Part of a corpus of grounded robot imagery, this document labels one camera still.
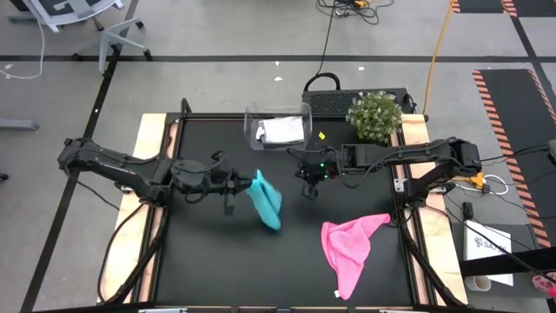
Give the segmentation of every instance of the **orange striped tape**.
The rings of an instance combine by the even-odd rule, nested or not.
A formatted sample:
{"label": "orange striped tape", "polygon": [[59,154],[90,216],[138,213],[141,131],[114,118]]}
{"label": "orange striped tape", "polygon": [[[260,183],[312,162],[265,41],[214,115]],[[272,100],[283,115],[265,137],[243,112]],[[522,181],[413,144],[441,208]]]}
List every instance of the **orange striped tape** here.
{"label": "orange striped tape", "polygon": [[515,5],[513,5],[513,0],[500,0],[502,3],[502,8],[504,12],[506,12],[510,17],[517,17],[518,11],[515,9]]}
{"label": "orange striped tape", "polygon": [[[540,88],[540,83],[537,81],[537,78],[534,76],[534,74],[531,71],[529,72],[531,74],[531,77],[533,78],[533,81],[536,81],[536,83],[539,85],[539,92],[541,93],[541,95],[543,95],[544,93]],[[498,145],[500,146],[500,150],[502,151],[502,154],[504,156],[513,155],[512,145],[509,143],[506,137],[504,126],[502,125],[502,121],[500,121],[500,116],[496,111],[496,107],[494,107],[494,102],[490,92],[488,91],[487,83],[485,83],[485,79],[483,78],[479,70],[473,71],[473,79],[475,80],[475,84],[477,85],[477,89],[479,90],[480,98],[482,99],[483,104],[485,106],[486,115],[488,116],[488,120],[490,121],[490,124],[493,127],[494,135],[496,136],[496,140],[498,141]],[[556,122],[556,114],[554,114],[554,111],[552,110],[550,103],[546,101],[545,105],[547,105],[547,108],[549,108],[549,113],[551,113],[551,117],[553,116],[553,119]],[[535,234],[537,243],[541,247],[546,247],[546,248],[550,247],[551,244],[548,241],[548,235],[545,231],[545,227],[543,223],[540,221],[539,212],[537,211],[537,208],[533,201],[533,197],[529,193],[529,189],[527,188],[527,185],[525,183],[525,178],[521,175],[521,169],[520,166],[518,165],[517,160],[512,157],[507,158],[506,166],[510,171],[510,175],[512,176],[513,182],[515,183],[515,188],[518,191],[518,195],[520,196],[521,204],[525,209],[527,220],[529,221],[529,224],[533,228],[533,232]]]}
{"label": "orange striped tape", "polygon": [[458,2],[458,0],[454,0],[453,4],[452,4],[452,11],[455,13],[460,13],[461,9],[460,9],[460,2]]}
{"label": "orange striped tape", "polygon": [[531,78],[533,79],[533,82],[537,86],[537,90],[539,90],[540,97],[542,98],[542,102],[545,104],[546,109],[548,110],[548,115],[556,123],[556,113],[554,113],[554,109],[553,109],[552,105],[550,105],[550,102],[548,102],[548,98],[546,97],[546,93],[542,89],[542,86],[540,85],[539,79],[537,78],[535,73],[533,73],[532,70],[528,70],[528,71],[529,71],[529,74],[531,75]]}

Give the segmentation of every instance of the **office chair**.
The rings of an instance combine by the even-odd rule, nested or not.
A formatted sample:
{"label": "office chair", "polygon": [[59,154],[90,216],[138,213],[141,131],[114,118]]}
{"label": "office chair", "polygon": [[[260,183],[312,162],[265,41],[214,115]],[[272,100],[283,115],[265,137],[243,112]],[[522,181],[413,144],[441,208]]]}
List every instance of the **office chair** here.
{"label": "office chair", "polygon": [[106,9],[114,6],[119,10],[124,8],[122,0],[23,0],[30,12],[44,24],[48,25],[50,29],[58,33],[59,28],[65,24],[82,22],[87,19],[92,19],[95,23],[96,29],[101,32],[99,38],[89,40],[81,43],[74,48],[75,54],[73,59],[81,61],[82,57],[79,52],[89,47],[100,43],[100,50],[98,54],[98,69],[104,72],[106,67],[106,56],[110,47],[115,43],[121,45],[129,45],[141,49],[147,60],[152,60],[150,50],[145,46],[133,42],[127,38],[121,37],[119,33],[122,30],[128,29],[132,24],[137,28],[142,29],[143,23],[139,17],[134,17],[130,20],[104,27],[95,16],[105,11]]}

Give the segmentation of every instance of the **towel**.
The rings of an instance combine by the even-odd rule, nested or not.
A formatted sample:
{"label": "towel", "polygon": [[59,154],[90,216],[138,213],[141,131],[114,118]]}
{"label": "towel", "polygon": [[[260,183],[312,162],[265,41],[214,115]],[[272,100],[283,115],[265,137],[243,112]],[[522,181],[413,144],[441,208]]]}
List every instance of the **towel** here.
{"label": "towel", "polygon": [[388,222],[390,215],[377,214],[341,225],[330,222],[322,225],[321,241],[324,255],[338,278],[336,296],[344,300],[351,297],[371,251],[369,238],[382,224]]}
{"label": "towel", "polygon": [[251,187],[245,192],[253,201],[255,209],[259,213],[261,220],[273,230],[279,230],[281,227],[280,207],[281,193],[276,190],[257,170],[256,177],[253,179]]}

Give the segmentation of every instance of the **green plant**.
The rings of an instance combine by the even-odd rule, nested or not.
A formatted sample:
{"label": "green plant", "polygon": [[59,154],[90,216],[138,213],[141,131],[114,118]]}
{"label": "green plant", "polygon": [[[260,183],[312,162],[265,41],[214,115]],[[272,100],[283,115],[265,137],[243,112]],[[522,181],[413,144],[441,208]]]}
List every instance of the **green plant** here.
{"label": "green plant", "polygon": [[385,91],[366,95],[360,92],[359,96],[352,100],[346,121],[355,126],[358,138],[386,143],[401,126],[401,107],[394,101],[395,96]]}

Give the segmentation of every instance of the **wooden frame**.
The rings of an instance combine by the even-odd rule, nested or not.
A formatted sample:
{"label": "wooden frame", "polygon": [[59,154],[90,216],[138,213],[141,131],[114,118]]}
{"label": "wooden frame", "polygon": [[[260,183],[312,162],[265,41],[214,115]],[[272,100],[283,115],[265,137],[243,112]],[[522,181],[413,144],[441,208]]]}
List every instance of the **wooden frame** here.
{"label": "wooden frame", "polygon": [[[165,128],[166,114],[145,114],[142,117],[141,126],[137,135],[134,157],[147,158],[156,155],[162,146],[162,138]],[[168,146],[167,155],[173,156],[175,139],[177,136],[177,123],[173,123],[169,128],[171,143]],[[404,115],[402,117],[402,130],[404,140],[407,144],[429,142],[427,126],[422,115]],[[398,143],[396,136],[392,136],[393,144]],[[410,165],[412,177],[420,177],[430,171],[434,163],[422,163]],[[403,177],[401,166],[396,168],[399,177]],[[134,194],[123,196],[122,205],[118,214],[117,225],[127,217],[138,205],[137,197]],[[427,205],[444,210],[444,199],[439,194],[431,194],[427,199]],[[136,265],[142,245],[143,233],[146,227],[147,208],[143,208],[125,225],[120,234],[115,238],[109,257],[104,268],[102,280],[102,293],[104,297],[113,295],[120,287],[121,283],[127,278],[130,271]],[[150,238],[154,236],[160,221],[162,211],[157,208],[155,220],[151,230]],[[464,288],[463,279],[460,273],[460,266],[453,245],[452,232],[448,219],[434,210],[427,208],[420,209],[420,219],[427,246],[428,260],[432,267],[442,279],[442,282],[453,292],[453,294],[463,303],[467,303],[467,294]],[[414,237],[414,220],[408,222],[410,234]],[[139,301],[149,299],[150,282],[153,274],[154,258],[149,262],[149,266],[143,273],[142,288],[139,293]],[[429,304],[427,300],[427,289],[422,269],[414,260],[414,271],[417,282],[419,302]],[[436,297],[439,305],[443,302],[439,296]]]}

